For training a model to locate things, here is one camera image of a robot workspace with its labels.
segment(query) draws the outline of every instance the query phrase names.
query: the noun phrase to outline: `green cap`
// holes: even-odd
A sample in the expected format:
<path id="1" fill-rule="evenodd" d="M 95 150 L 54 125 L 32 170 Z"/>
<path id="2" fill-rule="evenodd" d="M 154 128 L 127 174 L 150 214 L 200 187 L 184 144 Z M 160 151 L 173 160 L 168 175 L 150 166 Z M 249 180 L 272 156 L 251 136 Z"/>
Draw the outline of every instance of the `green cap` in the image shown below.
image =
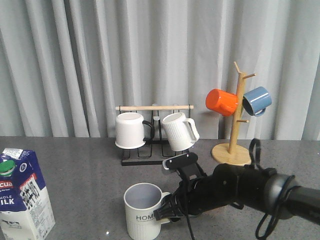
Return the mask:
<path id="1" fill-rule="evenodd" d="M 8 177 L 12 174 L 15 169 L 15 161 L 8 160 L 0 163 L 0 175 L 4 177 Z"/>

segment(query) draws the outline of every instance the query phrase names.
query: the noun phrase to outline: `wooden base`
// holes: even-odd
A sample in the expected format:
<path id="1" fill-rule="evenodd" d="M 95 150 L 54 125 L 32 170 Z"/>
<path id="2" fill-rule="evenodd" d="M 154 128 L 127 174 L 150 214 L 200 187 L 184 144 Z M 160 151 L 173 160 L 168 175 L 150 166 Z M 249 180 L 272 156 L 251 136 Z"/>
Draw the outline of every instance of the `wooden base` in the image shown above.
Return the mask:
<path id="1" fill-rule="evenodd" d="M 222 143 L 214 146 L 211 151 L 212 157 L 221 164 L 243 166 L 251 163 L 248 149 L 236 145 L 234 153 L 229 153 L 229 143 Z"/>

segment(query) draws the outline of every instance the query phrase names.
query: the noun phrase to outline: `blue mug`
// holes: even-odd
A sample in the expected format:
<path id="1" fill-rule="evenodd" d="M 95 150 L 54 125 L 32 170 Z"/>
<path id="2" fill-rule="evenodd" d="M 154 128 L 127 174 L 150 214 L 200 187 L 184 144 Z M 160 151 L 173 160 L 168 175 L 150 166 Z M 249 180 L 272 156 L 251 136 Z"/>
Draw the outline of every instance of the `blue mug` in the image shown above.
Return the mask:
<path id="1" fill-rule="evenodd" d="M 267 89 L 259 86 L 243 95 L 242 105 L 248 114 L 259 117 L 265 113 L 266 108 L 272 103 Z"/>

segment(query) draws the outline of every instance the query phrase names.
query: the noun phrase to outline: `granite countertop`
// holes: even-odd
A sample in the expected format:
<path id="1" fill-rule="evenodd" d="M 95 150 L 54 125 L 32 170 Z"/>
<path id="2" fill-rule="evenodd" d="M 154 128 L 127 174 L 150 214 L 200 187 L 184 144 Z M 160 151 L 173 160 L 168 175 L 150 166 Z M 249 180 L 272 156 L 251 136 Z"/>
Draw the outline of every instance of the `granite countertop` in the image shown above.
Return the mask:
<path id="1" fill-rule="evenodd" d="M 46 181 L 56 224 L 46 240 L 130 240 L 123 194 L 148 182 L 174 192 L 180 178 L 163 175 L 160 165 L 121 166 L 114 138 L 0 137 L 0 149 L 35 150 Z M 200 139 L 190 149 L 210 175 L 218 165 L 211 149 L 227 140 Z M 238 144 L 249 148 L 249 140 Z M 261 165 L 295 175 L 302 186 L 320 189 L 320 141 L 262 140 Z M 158 152 L 152 159 L 162 160 Z M 196 240 L 254 240 L 263 213 L 225 206 L 190 219 Z M 280 220 L 268 240 L 319 239 L 320 227 L 294 216 Z M 157 240 L 191 239 L 186 220 L 162 225 Z"/>

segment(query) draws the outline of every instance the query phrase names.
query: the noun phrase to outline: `milk carton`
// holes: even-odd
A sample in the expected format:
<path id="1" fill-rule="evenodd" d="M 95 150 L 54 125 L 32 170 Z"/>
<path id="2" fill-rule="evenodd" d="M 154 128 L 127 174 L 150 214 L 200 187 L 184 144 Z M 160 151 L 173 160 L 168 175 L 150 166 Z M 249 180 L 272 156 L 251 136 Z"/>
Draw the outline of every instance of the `milk carton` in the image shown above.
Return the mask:
<path id="1" fill-rule="evenodd" d="M 55 225 L 32 150 L 6 148 L 0 155 L 0 225 L 6 240 L 44 240 Z"/>

